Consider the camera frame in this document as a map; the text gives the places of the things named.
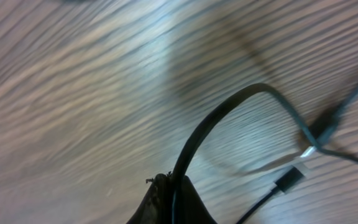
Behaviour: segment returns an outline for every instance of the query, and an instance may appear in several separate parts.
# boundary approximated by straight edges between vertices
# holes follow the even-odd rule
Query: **wooden table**
[[[354,0],[0,0],[0,223],[125,223],[195,126],[269,83],[308,122],[358,82]],[[213,130],[188,171],[234,223],[283,170],[233,173],[295,150],[269,96]],[[335,141],[358,154],[358,100]],[[358,223],[358,165],[313,154],[308,179],[249,223]]]

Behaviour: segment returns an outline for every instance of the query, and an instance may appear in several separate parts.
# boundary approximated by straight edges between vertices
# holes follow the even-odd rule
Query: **wood grain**
[[[0,0],[0,223],[125,223],[195,126],[266,82],[312,121],[358,82],[356,0]],[[219,123],[188,175],[234,223],[283,172],[230,172],[295,150],[267,95]],[[336,142],[358,153],[358,100]],[[358,223],[358,165],[315,154],[250,223]]]

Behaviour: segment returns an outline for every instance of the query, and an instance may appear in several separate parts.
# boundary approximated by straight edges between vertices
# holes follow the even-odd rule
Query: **table top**
[[[125,223],[145,179],[250,84],[307,120],[358,82],[358,1],[0,0],[0,223]],[[218,223],[234,223],[296,150],[271,97],[219,123],[187,172]],[[358,100],[335,145],[358,155]],[[249,223],[358,223],[358,165],[314,153],[308,178]]]

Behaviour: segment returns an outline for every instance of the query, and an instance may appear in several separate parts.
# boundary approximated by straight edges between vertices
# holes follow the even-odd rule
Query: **striped wood grain surface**
[[[0,0],[0,223],[125,223],[209,111],[266,82],[307,121],[358,81],[355,0]],[[294,150],[267,95],[211,133],[188,175],[234,223]],[[336,141],[358,153],[358,101]],[[250,223],[358,223],[358,166],[315,154],[308,180]]]

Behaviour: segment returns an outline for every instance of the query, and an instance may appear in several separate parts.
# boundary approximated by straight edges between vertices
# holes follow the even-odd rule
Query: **black object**
[[[323,149],[339,126],[342,114],[347,106],[358,95],[358,87],[338,106],[326,110],[318,119],[308,127],[291,103],[276,89],[264,83],[257,83],[245,87],[227,100],[223,101],[215,110],[193,131],[187,140],[172,174],[158,174],[152,181],[141,205],[129,224],[192,224],[216,223],[205,208],[190,179],[185,175],[186,170],[205,137],[215,125],[240,103],[249,97],[267,92],[272,95],[292,116],[299,125],[305,137],[320,153],[336,156],[358,163],[358,157],[352,154]],[[282,178],[276,181],[276,187],[261,201],[256,203],[238,222],[246,221],[260,206],[267,202],[279,191],[286,192],[301,178],[302,173],[291,168]]]

